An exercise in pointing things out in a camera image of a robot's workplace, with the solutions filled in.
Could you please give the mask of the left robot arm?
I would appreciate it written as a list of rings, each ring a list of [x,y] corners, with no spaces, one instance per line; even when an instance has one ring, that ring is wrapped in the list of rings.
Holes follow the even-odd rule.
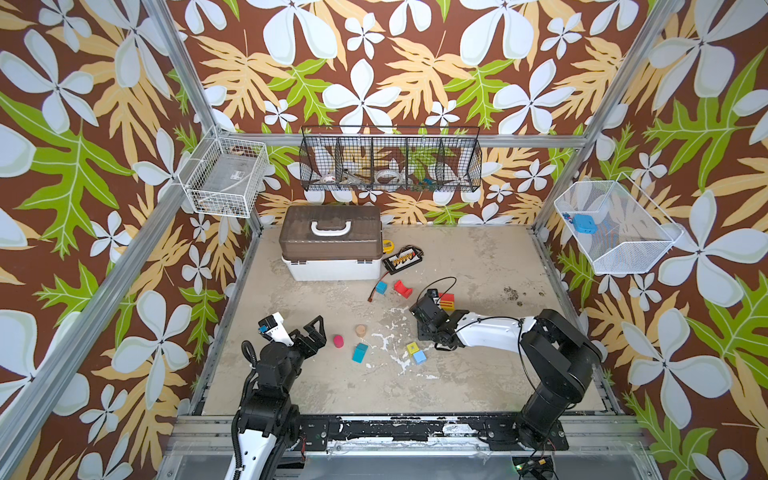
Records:
[[[241,342],[250,371],[231,421],[233,457],[228,479],[274,477],[284,452],[299,438],[300,410],[290,390],[304,361],[327,342],[322,316],[288,332],[283,317],[274,313],[258,322],[258,333],[267,341],[260,351],[249,340]]]

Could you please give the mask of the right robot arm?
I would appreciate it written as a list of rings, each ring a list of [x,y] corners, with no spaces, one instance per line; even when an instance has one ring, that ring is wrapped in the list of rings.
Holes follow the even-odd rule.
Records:
[[[438,350],[493,348],[516,353],[523,367],[533,368],[539,383],[512,427],[515,440],[530,448],[553,442],[559,418],[583,400],[594,368],[604,359],[595,342],[552,309],[521,318],[468,310],[447,313],[433,297],[424,296],[410,313],[418,338]]]

